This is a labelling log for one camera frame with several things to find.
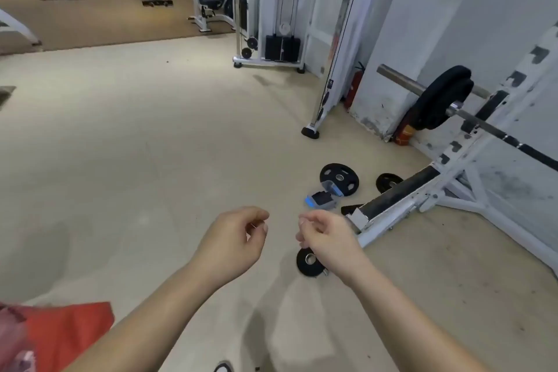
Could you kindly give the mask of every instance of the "red bag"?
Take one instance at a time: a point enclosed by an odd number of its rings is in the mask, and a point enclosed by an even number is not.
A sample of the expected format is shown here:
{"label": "red bag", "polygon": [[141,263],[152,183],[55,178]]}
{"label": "red bag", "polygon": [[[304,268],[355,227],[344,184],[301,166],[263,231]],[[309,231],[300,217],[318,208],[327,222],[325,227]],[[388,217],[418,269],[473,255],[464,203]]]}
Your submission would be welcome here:
{"label": "red bag", "polygon": [[25,319],[37,372],[60,372],[112,327],[110,303],[64,307],[13,306]]}

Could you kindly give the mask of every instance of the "brown floor mat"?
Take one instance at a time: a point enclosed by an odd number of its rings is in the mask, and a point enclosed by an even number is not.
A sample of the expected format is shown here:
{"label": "brown floor mat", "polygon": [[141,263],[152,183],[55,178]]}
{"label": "brown floor mat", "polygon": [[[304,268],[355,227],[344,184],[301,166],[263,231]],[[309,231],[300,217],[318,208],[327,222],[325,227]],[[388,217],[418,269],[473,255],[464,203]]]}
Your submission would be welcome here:
{"label": "brown floor mat", "polygon": [[[0,9],[27,25],[46,51],[203,35],[187,20],[192,0],[173,1],[172,8],[149,8],[140,0],[0,0]],[[231,32],[223,22],[209,27]],[[27,51],[34,49],[21,35],[0,34],[0,54]]]}

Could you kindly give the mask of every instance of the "human arm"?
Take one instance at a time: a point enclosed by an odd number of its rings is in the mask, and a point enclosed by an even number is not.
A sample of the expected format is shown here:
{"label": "human arm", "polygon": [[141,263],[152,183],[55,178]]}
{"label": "human arm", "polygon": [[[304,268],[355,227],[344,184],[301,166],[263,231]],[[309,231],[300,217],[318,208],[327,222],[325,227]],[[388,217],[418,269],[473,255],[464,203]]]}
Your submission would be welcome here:
{"label": "human arm", "polygon": [[64,372],[158,370],[201,305],[260,258],[268,217],[257,207],[220,214],[191,261]]}
{"label": "human arm", "polygon": [[402,372],[488,371],[374,267],[344,217],[311,211],[299,227],[300,245],[354,291]]}

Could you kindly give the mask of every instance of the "floor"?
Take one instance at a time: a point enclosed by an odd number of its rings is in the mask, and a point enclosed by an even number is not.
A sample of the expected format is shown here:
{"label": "floor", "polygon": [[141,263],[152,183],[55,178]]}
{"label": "floor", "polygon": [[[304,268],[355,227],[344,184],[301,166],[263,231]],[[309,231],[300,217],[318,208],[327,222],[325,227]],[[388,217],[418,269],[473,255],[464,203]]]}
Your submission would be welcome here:
{"label": "floor", "polygon": [[[359,174],[427,164],[342,109],[300,134],[317,79],[232,67],[231,35],[0,58],[17,90],[0,112],[0,300],[108,300],[121,319],[186,263],[221,211],[271,212],[260,262],[196,314],[164,371],[395,371],[333,276],[295,266],[296,215],[330,162]],[[554,371],[558,284],[480,217],[414,213],[366,249],[428,315],[495,370]]]}
{"label": "floor", "polygon": [[[192,0],[173,0],[171,8],[144,7],[139,0],[0,0],[8,12],[54,51],[108,44],[197,37],[199,28],[188,21]],[[213,34],[230,33],[224,22],[212,23]],[[17,33],[2,36],[0,54],[35,51]]]}

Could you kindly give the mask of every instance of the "red fire extinguisher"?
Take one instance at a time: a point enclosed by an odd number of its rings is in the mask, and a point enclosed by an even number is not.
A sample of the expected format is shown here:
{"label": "red fire extinguisher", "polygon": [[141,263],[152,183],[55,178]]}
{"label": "red fire extinguisher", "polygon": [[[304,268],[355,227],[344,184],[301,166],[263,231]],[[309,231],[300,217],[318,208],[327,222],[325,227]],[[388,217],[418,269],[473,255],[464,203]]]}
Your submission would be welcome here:
{"label": "red fire extinguisher", "polygon": [[362,62],[359,62],[359,65],[359,67],[355,67],[356,69],[358,69],[358,71],[354,73],[349,92],[347,93],[345,102],[343,103],[345,109],[347,110],[349,110],[351,105],[353,104],[354,96],[357,94],[360,81],[362,81],[362,77],[364,77],[364,72],[366,71],[366,68],[364,65],[362,65]]}

